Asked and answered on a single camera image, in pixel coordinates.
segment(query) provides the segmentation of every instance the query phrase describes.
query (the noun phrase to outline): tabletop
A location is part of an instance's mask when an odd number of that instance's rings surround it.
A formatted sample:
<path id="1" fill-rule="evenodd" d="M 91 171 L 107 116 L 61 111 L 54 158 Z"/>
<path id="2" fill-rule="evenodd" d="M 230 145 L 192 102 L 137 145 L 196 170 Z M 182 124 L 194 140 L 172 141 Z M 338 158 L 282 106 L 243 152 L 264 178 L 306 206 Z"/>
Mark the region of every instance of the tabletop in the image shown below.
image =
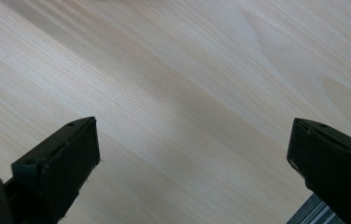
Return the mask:
<path id="1" fill-rule="evenodd" d="M 60 223 L 285 223 L 294 118 L 351 136 L 351 0 L 0 0 L 0 178 L 90 116 Z"/>

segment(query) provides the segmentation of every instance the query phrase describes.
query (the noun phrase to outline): light wood board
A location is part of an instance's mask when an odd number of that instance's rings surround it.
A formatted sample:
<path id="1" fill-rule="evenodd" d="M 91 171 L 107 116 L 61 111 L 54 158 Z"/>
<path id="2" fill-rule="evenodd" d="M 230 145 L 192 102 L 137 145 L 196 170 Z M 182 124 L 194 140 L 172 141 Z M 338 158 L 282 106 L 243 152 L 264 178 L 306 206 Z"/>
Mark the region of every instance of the light wood board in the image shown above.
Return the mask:
<path id="1" fill-rule="evenodd" d="M 351 1 L 0 1 L 0 178 L 88 116 L 61 223 L 285 223 L 293 119 L 351 135 Z"/>

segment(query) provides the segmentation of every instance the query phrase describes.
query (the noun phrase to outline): wood grain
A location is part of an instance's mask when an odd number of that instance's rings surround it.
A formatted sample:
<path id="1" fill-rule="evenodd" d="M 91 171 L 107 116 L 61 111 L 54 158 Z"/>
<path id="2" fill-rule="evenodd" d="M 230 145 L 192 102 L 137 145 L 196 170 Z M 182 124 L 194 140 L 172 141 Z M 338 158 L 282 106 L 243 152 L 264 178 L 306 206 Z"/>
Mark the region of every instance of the wood grain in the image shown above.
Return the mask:
<path id="1" fill-rule="evenodd" d="M 285 223 L 293 119 L 351 135 L 351 1 L 0 1 L 0 177 L 88 116 L 61 223 Z"/>

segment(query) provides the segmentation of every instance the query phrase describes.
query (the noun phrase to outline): wooden surface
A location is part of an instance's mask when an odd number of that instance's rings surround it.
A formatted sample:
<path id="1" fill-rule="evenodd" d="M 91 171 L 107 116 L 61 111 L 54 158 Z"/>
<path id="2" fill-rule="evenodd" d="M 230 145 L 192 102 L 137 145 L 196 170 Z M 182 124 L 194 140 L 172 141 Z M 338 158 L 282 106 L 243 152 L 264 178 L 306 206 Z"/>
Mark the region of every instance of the wooden surface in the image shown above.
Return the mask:
<path id="1" fill-rule="evenodd" d="M 88 116 L 61 223 L 285 223 L 293 119 L 351 135 L 351 1 L 0 1 L 0 177 Z"/>

